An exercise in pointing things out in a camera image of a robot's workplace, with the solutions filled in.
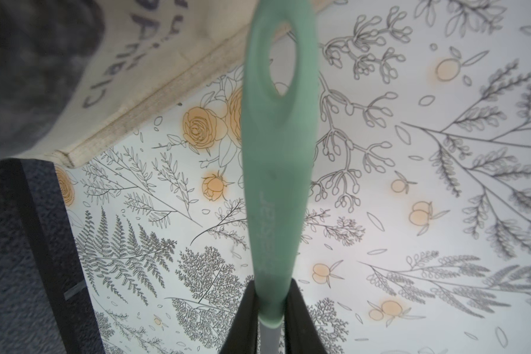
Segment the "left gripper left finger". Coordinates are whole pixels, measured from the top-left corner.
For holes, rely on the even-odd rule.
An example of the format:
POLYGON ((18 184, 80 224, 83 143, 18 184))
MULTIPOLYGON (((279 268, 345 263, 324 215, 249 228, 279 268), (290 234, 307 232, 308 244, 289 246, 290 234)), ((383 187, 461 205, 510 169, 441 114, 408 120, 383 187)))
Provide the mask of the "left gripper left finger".
POLYGON ((256 354, 258 350, 258 296, 251 280, 232 321, 220 354, 256 354))

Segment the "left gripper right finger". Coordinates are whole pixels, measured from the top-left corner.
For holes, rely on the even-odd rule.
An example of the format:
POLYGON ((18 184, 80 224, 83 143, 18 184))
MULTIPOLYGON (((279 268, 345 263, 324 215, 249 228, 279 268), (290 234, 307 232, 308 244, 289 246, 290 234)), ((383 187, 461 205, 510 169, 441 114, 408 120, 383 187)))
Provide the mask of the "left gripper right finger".
POLYGON ((327 354, 295 280, 291 280, 284 314, 285 353, 327 354))

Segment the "grey spatula mint handle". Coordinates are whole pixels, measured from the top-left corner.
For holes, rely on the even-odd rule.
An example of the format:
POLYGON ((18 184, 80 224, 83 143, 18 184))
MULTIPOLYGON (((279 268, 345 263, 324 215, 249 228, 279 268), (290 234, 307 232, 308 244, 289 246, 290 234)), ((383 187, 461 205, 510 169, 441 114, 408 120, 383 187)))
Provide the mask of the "grey spatula mint handle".
POLYGON ((317 135, 316 45, 309 1, 258 3, 246 46, 240 123, 262 353, 278 351, 308 201, 317 135), (292 81, 280 94, 269 54, 283 23, 294 31, 296 59, 292 81))

